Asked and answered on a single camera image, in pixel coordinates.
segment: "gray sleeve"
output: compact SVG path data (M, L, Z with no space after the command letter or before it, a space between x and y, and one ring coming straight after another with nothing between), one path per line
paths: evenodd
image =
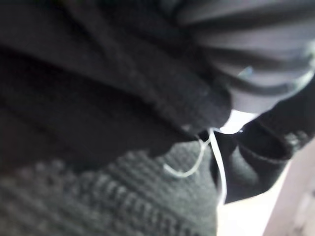
M260 114L313 77L314 0L187 0L174 17L203 49L236 110Z

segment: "black sweater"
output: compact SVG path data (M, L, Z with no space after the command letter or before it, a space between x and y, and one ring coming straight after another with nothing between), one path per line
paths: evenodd
M136 34L122 9L0 8L1 235L215 235L210 147L188 178L163 165L194 165L194 135L226 122L229 93L188 36L153 12L167 43ZM228 202L268 190L313 137L314 89L217 134Z

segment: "white wire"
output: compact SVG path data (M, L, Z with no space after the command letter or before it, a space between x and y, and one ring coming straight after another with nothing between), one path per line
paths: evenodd
M210 138L205 142L203 142L201 139L198 139L198 141L200 144L200 153L198 155L197 161L195 162L194 166L189 171L187 171L187 172L176 171L167 164L164 164L164 169L177 178L187 178L187 177L193 175L194 173L196 173L196 171L198 170L198 168L202 162L204 152L205 152L205 149L210 142Z
M193 165L193 167L189 171L187 171L187 172L177 171L177 170L174 170L172 167L170 167L167 164L164 164L164 169L177 178L187 178L187 177L193 175L194 173L197 172L197 170L198 170L198 168L202 162L206 147L208 146L209 143L211 143L212 151L213 151L214 157L216 159L219 173L220 173L220 184L219 184L219 186L220 186L220 189L219 189L220 198L219 198L219 203L218 203L218 206L220 207L220 206L224 205L224 203L225 203L225 199L226 199L226 195L227 195L227 185L226 185L226 176L225 176L225 170L224 170L222 155L220 152L220 148L219 148L216 136L214 134L214 130L212 128L209 130L209 138L207 141L203 142L200 138L198 138L198 141L200 144L200 153L198 155L197 161L195 162L195 164Z
M211 141L211 147L212 147L212 151L213 151L213 155L217 161L217 165L218 165L218 169L219 169L219 173L220 173L220 184L219 186L221 187L221 189L219 189L220 191L220 198L219 198L219 202L218 202L218 207L224 205L225 203L225 199L226 199L226 195L227 195L227 184L226 184L226 176L225 176L225 170L224 170L224 164L223 164L223 159L222 159L222 155L220 152L220 148L214 133L214 130L211 128L209 130L209 138Z

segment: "white cord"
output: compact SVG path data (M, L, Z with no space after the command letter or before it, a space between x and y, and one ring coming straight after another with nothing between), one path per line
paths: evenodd
M195 162L194 166L189 171L187 172L176 171L167 164L164 164L164 169L177 178L187 178L193 175L194 173L197 172L202 162L206 147L208 146L209 143L211 143L213 154L217 161L217 165L218 165L218 169L220 173L220 183L219 183L220 198L219 198L219 203L218 203L218 206L220 207L225 203L226 194L227 194L227 186L226 186L226 176L225 176L222 155L220 152L220 148L219 148L216 136L214 134L214 130L212 128L209 130L209 138L207 141L203 142L200 138L198 138L198 141L200 144L200 153L198 155L197 161Z
M194 173L196 173L196 171L198 170L198 168L202 162L205 149L208 146L208 144L210 143L210 138L205 142L203 142L201 139L198 139L198 141L200 144L200 153L198 155L197 161L195 162L194 166L189 171L187 171L187 172L176 171L167 164L164 164L164 169L177 178L187 178L187 177L193 175Z
M211 147L212 147L213 155L215 156L215 159L217 161L217 165L218 165L218 169L219 169L219 173L220 173L220 184L218 184L220 186L220 189L219 189L220 198L219 198L219 202L218 202L218 207L220 207L220 206L224 205L226 195L227 195L226 176L225 176L225 170L224 170L222 155L220 152L220 148L219 148L214 130L211 128L209 130L209 133L210 133L209 139L211 141Z

